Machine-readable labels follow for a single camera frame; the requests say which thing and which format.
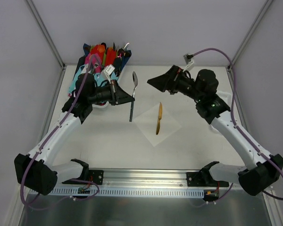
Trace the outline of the silver spoon teal handle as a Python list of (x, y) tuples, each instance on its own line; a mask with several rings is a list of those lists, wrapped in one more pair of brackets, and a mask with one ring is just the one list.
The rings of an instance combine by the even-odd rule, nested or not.
[[(138, 86), (138, 77), (135, 71), (133, 71), (133, 83), (134, 83), (134, 88), (133, 88), (133, 94), (132, 97), (135, 99), (135, 90)], [(133, 109), (134, 109), (134, 101), (131, 102), (131, 107), (130, 107), (130, 116), (129, 116), (129, 121), (133, 121)]]

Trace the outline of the gold knife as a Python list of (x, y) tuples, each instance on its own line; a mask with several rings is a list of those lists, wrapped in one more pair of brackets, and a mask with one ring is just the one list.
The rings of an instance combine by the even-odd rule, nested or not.
[(160, 121), (162, 119), (162, 114), (163, 114), (163, 106), (162, 103), (159, 103), (159, 109), (158, 109), (158, 121), (157, 121), (157, 127), (156, 127), (156, 135), (159, 134), (160, 131)]

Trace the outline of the white paper napkin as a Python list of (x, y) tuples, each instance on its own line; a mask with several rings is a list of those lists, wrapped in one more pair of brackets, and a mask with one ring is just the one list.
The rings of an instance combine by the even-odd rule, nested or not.
[(161, 102), (136, 117), (133, 121), (153, 147), (166, 140), (182, 127), (164, 109)]

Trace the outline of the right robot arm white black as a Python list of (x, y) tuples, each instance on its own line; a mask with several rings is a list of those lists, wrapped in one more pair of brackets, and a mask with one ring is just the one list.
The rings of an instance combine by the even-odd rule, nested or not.
[(220, 132), (242, 159), (243, 166), (213, 161), (200, 170), (202, 182), (213, 186), (218, 181), (239, 184), (249, 195), (256, 196), (276, 182), (283, 169), (283, 157), (272, 155), (232, 117), (230, 106), (217, 95), (219, 82), (212, 70), (201, 69), (192, 79), (173, 65), (165, 74), (147, 83), (161, 92), (182, 93), (196, 103), (197, 113)]

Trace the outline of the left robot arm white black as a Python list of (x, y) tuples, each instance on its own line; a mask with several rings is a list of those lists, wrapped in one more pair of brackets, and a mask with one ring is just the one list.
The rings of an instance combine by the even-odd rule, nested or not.
[(68, 163), (54, 165), (54, 160), (67, 138), (87, 119), (93, 104), (109, 102), (122, 105), (133, 102), (116, 80), (98, 86), (90, 73), (81, 74), (76, 81), (77, 88), (66, 101), (54, 127), (28, 154), (19, 154), (15, 160), (17, 181), (22, 188), (30, 188), (42, 195), (48, 195), (56, 184), (75, 180), (79, 184), (88, 181), (89, 165), (82, 160), (72, 159)]

